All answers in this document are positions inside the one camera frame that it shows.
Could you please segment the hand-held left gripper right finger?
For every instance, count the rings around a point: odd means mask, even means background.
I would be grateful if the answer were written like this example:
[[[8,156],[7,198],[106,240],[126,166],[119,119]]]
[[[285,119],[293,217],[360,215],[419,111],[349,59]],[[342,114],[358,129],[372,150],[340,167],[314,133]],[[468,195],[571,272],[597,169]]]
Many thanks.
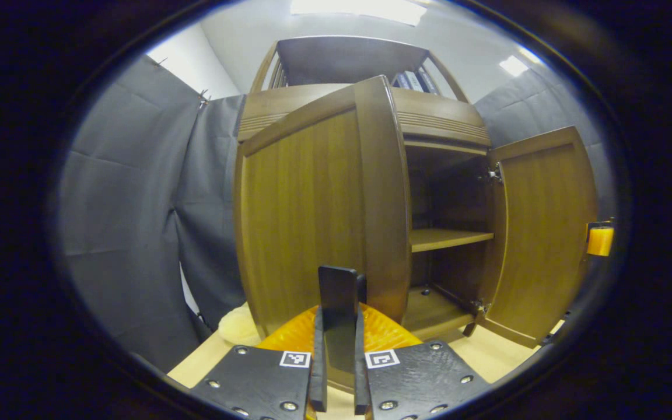
[[[445,341],[421,341],[380,311],[359,308],[355,412],[366,419],[435,419],[490,390]]]

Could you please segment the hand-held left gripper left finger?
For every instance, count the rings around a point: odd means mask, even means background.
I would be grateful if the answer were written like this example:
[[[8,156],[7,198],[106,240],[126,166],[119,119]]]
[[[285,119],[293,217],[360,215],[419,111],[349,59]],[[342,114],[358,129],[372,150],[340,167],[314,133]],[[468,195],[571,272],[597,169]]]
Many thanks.
[[[316,419],[327,407],[319,306],[298,314],[259,345],[234,345],[190,389],[237,419]]]

